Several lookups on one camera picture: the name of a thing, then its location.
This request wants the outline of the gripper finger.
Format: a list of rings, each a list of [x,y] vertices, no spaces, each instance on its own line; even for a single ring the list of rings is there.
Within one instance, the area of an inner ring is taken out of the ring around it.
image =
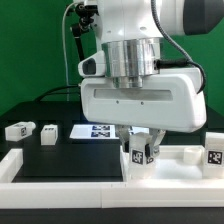
[[[159,147],[165,136],[166,131],[161,129],[150,129],[149,135],[151,139],[145,146],[146,163],[150,164],[159,155]]]
[[[129,151],[130,127],[126,125],[116,125],[115,134],[119,138],[124,152]]]

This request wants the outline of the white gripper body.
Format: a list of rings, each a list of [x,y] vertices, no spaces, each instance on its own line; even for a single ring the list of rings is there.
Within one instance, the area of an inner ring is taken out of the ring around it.
[[[90,122],[176,132],[194,132],[206,122],[197,68],[162,69],[143,79],[141,88],[116,88],[109,78],[81,84],[83,113]]]

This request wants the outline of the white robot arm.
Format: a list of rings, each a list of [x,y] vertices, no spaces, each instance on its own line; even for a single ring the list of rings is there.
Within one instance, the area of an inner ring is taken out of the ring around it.
[[[224,0],[85,0],[94,6],[97,52],[79,64],[87,120],[149,130],[130,143],[131,161],[149,164],[167,131],[194,132],[206,121],[205,72],[185,53],[163,59],[161,41],[209,33]]]

